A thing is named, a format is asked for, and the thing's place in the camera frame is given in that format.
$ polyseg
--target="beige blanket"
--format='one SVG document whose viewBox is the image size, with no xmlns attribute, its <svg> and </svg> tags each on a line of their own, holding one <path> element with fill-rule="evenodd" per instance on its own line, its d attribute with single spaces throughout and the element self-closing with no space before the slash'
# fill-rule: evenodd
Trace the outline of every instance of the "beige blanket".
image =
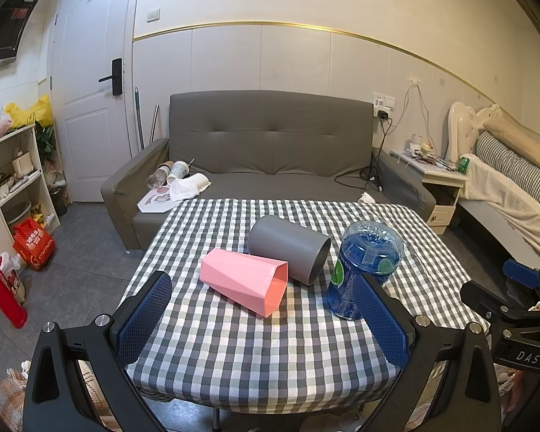
<svg viewBox="0 0 540 432">
<path fill-rule="evenodd" d="M 466 182 L 460 197 L 487 202 L 540 255 L 540 203 L 477 156 L 464 156 L 470 159 L 467 174 L 470 181 Z"/>
</svg>

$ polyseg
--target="checkered pillow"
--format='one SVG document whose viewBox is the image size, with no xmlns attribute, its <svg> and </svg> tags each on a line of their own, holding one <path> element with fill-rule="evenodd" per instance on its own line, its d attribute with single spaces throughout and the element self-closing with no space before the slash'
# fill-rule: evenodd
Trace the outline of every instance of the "checkered pillow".
<svg viewBox="0 0 540 432">
<path fill-rule="evenodd" d="M 476 156 L 513 180 L 540 203 L 539 167 L 524 159 L 488 132 L 484 132 L 476 141 Z"/>
</svg>

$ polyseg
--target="red thermos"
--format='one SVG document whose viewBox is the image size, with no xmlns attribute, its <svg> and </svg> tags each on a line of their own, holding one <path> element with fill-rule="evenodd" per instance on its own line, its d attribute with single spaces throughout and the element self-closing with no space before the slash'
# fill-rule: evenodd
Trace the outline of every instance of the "red thermos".
<svg viewBox="0 0 540 432">
<path fill-rule="evenodd" d="M 25 308 L 14 298 L 12 291 L 0 279 L 0 310 L 8 317 L 15 328 L 22 328 L 28 319 Z"/>
</svg>

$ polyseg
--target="white door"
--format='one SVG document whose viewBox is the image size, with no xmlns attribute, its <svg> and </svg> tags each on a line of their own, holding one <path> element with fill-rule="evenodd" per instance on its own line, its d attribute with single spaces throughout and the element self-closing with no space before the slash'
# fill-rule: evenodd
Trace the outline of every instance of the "white door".
<svg viewBox="0 0 540 432">
<path fill-rule="evenodd" d="M 127 8 L 128 0 L 59 1 L 50 62 L 52 109 L 76 202 L 102 201 L 100 186 L 132 158 L 124 94 L 116 90 L 123 86 Z M 99 82 L 113 74 L 113 65 L 120 80 Z"/>
</svg>

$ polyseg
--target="metal screw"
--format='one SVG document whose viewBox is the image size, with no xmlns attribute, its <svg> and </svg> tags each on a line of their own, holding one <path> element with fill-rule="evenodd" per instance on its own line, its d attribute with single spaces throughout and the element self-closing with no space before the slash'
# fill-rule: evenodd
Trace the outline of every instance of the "metal screw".
<svg viewBox="0 0 540 432">
<path fill-rule="evenodd" d="M 470 323 L 470 331 L 472 331 L 473 333 L 480 333 L 482 331 L 482 327 L 480 325 L 478 325 L 478 323 L 476 323 L 475 321 L 473 321 L 472 323 Z"/>
<path fill-rule="evenodd" d="M 104 313 L 102 315 L 98 315 L 96 317 L 96 320 L 94 320 L 94 323 L 96 323 L 96 325 L 98 325 L 99 327 L 103 327 L 104 325 L 108 325 L 109 321 L 110 317 Z"/>
<path fill-rule="evenodd" d="M 421 327 L 427 327 L 428 325 L 430 325 L 430 323 L 432 323 L 426 315 L 416 315 L 416 318 L 414 320 Z"/>
<path fill-rule="evenodd" d="M 44 333 L 50 333 L 55 327 L 56 324 L 53 321 L 47 321 L 42 327 L 42 331 L 44 331 Z"/>
</svg>

